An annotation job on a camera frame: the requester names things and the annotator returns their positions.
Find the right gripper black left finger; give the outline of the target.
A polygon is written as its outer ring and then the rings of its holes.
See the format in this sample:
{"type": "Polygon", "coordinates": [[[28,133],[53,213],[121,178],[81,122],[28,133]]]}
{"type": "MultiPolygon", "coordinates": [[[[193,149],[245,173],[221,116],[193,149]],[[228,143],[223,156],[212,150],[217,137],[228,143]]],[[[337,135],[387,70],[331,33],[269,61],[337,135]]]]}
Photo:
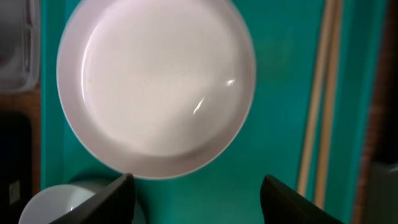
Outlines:
{"type": "Polygon", "coordinates": [[[129,224],[134,219],[135,201],[134,176],[126,173],[51,224],[129,224]]]}

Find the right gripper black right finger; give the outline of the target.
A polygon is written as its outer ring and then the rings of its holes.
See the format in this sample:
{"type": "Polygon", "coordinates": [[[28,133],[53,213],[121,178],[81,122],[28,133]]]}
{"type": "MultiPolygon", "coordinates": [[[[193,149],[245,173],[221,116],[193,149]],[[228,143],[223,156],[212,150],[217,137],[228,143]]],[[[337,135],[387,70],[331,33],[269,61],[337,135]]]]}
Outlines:
{"type": "Polygon", "coordinates": [[[260,203],[266,224],[341,224],[272,175],[262,181],[260,203]]]}

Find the pink plate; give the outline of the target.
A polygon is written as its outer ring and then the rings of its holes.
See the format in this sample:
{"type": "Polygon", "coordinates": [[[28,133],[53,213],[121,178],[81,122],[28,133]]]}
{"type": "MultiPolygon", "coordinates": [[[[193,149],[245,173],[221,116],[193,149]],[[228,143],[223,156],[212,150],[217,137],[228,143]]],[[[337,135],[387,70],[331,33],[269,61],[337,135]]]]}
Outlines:
{"type": "Polygon", "coordinates": [[[254,98],[256,59],[231,1],[84,0],[57,54],[63,113],[86,150],[142,179],[217,158],[254,98]]]}

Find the grey bowl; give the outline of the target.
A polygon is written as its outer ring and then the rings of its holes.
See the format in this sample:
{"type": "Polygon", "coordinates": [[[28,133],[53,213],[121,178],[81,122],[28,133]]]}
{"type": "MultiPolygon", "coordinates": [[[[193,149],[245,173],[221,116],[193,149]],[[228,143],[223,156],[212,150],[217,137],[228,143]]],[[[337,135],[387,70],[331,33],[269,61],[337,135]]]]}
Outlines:
{"type": "Polygon", "coordinates": [[[48,187],[29,200],[19,223],[52,223],[78,208],[111,182],[109,179],[88,179],[48,187]]]}

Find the wooden chopstick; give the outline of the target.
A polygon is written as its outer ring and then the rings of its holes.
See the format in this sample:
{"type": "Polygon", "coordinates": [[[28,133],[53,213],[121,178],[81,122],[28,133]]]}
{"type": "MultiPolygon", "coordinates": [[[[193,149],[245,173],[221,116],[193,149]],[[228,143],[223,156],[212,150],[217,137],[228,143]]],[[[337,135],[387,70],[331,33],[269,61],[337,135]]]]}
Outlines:
{"type": "Polygon", "coordinates": [[[333,132],[335,111],[336,84],[340,62],[341,26],[343,17],[343,0],[334,0],[333,28],[331,31],[328,65],[326,72],[325,96],[323,102],[322,129],[318,150],[317,177],[315,180],[314,204],[323,209],[325,206],[328,164],[333,132]]]}
{"type": "Polygon", "coordinates": [[[335,0],[325,0],[322,23],[318,38],[317,57],[315,60],[310,104],[308,107],[307,124],[303,142],[300,169],[298,174],[297,192],[305,196],[307,192],[308,176],[312,159],[313,143],[317,130],[318,113],[322,96],[322,86],[328,60],[331,32],[333,29],[336,9],[335,0]]]}

